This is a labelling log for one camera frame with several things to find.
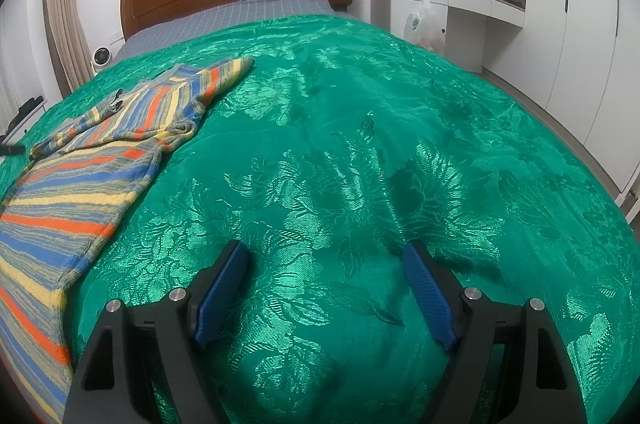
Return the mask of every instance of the silver bolt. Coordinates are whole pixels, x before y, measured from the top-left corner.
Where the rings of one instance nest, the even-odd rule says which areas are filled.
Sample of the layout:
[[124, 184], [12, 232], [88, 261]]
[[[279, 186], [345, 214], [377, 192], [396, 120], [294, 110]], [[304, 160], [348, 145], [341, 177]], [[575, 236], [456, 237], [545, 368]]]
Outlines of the silver bolt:
[[469, 299], [480, 299], [482, 297], [482, 291], [476, 287], [467, 287], [465, 289], [465, 296]]
[[545, 302], [543, 302], [542, 299], [531, 298], [531, 300], [529, 301], [529, 305], [531, 305], [531, 308], [534, 309], [534, 310], [544, 310], [545, 309]]
[[107, 309], [107, 312], [116, 312], [117, 310], [120, 310], [121, 306], [122, 302], [119, 299], [112, 299], [105, 305], [104, 308]]
[[182, 287], [178, 287], [177, 289], [173, 289], [171, 292], [169, 292], [169, 299], [171, 301], [180, 301], [181, 299], [184, 299], [186, 295], [187, 291]]

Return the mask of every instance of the bed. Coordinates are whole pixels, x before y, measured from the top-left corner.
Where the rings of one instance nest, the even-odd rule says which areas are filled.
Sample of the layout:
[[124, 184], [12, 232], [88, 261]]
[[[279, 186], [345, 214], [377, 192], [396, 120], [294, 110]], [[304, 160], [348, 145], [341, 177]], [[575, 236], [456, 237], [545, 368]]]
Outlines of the bed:
[[[121, 0], [118, 63], [23, 139], [177, 62], [255, 59], [67, 293], [72, 359], [108, 300], [158, 300], [239, 238], [255, 259], [202, 358], [232, 421], [417, 422], [447, 361], [402, 274], [400, 248], [420, 238], [465, 286], [543, 299], [589, 423], [606, 423], [640, 374], [640, 255], [585, 166], [502, 91], [334, 12], [351, 0], [250, 22], [226, 8], [287, 0], [242, 1]], [[2, 163], [2, 192], [25, 163]], [[60, 419], [64, 394], [21, 390]]]

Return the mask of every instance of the gray plaid bed sheet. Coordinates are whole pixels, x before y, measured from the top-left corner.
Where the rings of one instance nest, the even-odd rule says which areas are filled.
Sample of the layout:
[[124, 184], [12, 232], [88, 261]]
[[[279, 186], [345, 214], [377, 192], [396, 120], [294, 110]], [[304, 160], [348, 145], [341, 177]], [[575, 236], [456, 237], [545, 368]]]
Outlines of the gray plaid bed sheet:
[[115, 63], [175, 45], [233, 25], [297, 14], [336, 14], [327, 0], [240, 0], [160, 23], [135, 33]]

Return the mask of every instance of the white plastic bag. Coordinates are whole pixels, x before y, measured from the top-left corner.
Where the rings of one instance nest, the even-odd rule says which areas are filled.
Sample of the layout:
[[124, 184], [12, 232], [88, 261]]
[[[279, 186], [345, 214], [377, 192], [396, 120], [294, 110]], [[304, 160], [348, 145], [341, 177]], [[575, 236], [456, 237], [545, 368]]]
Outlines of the white plastic bag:
[[433, 13], [431, 1], [422, 0], [418, 11], [409, 14], [404, 24], [404, 39], [439, 56], [444, 55], [444, 32]]

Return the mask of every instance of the blue textured pad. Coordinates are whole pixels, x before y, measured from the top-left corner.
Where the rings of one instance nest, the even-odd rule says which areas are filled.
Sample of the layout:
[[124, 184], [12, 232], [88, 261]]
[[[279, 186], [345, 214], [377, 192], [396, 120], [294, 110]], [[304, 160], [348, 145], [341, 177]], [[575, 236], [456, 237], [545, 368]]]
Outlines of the blue textured pad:
[[238, 244], [198, 307], [198, 326], [193, 338], [204, 346], [217, 338], [225, 316], [246, 271], [249, 250]]
[[451, 349], [458, 342], [451, 326], [451, 307], [412, 244], [402, 248], [402, 268], [431, 335]]

